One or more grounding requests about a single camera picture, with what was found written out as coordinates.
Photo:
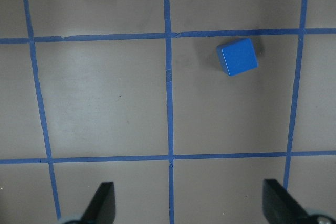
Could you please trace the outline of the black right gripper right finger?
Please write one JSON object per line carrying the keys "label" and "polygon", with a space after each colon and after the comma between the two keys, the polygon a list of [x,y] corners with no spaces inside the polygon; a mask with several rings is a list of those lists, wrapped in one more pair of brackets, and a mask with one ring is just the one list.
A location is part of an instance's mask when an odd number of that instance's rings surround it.
{"label": "black right gripper right finger", "polygon": [[263,214],[268,223],[308,223],[309,214],[276,179],[264,179]]}

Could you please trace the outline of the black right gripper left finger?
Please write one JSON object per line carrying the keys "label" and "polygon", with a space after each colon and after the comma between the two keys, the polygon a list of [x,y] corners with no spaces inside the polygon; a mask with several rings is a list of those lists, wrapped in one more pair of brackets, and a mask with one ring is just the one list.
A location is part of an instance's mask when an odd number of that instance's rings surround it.
{"label": "black right gripper left finger", "polygon": [[116,216],[113,182],[103,182],[95,192],[79,223],[113,224]]}

